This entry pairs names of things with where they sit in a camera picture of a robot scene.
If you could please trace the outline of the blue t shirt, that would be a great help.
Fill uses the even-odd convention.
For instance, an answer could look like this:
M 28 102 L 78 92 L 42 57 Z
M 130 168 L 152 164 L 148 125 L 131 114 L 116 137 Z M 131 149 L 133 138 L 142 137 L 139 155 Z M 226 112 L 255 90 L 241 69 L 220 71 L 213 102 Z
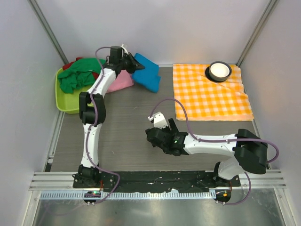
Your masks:
M 161 77 L 158 75 L 159 66 L 140 53 L 135 54 L 135 60 L 137 60 L 145 68 L 135 71 L 132 74 L 132 79 L 134 82 L 143 85 L 147 90 L 157 93 L 161 79 Z

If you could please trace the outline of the orange checkered cloth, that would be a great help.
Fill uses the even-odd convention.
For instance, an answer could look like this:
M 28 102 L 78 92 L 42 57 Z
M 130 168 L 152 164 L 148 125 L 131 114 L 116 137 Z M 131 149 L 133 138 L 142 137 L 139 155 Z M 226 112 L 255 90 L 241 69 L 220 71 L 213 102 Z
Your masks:
M 241 69 L 231 65 L 224 82 L 205 76 L 207 65 L 174 64 L 173 90 L 176 118 L 180 121 L 252 121 L 253 112 L 244 91 Z

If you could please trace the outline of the black white bowl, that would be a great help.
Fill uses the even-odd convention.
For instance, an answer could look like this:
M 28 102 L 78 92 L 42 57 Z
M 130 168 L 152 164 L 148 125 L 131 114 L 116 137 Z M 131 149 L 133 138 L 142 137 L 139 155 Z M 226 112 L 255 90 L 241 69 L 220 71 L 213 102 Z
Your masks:
M 224 82 L 232 74 L 232 68 L 229 64 L 222 61 L 212 62 L 205 69 L 205 76 L 212 82 Z

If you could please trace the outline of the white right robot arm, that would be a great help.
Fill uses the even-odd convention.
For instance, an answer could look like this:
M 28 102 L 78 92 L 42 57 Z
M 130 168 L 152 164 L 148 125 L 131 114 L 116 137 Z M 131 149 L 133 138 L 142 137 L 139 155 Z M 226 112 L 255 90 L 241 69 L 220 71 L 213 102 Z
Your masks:
M 162 113 L 148 119 L 153 128 L 145 131 L 147 141 L 165 154 L 180 156 L 205 153 L 227 157 L 227 160 L 216 163 L 208 179 L 199 180 L 203 186 L 225 186 L 244 172 L 258 175 L 266 173 L 268 145 L 246 129 L 223 136 L 191 135 L 180 132 L 174 120 L 166 120 Z

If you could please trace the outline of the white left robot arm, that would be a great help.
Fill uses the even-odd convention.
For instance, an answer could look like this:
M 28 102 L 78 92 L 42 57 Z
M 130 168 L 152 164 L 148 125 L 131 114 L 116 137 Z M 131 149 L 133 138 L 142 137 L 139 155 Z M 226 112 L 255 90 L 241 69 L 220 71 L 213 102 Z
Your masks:
M 104 97 L 110 85 L 116 80 L 121 71 L 134 73 L 145 67 L 135 60 L 133 55 L 123 46 L 108 48 L 110 54 L 105 64 L 100 62 L 95 52 L 97 62 L 100 64 L 100 74 L 94 84 L 86 92 L 79 94 L 79 117 L 84 128 L 83 156 L 74 178 L 74 188 L 94 188 L 100 184 L 98 159 L 98 143 L 102 124 L 106 119 Z

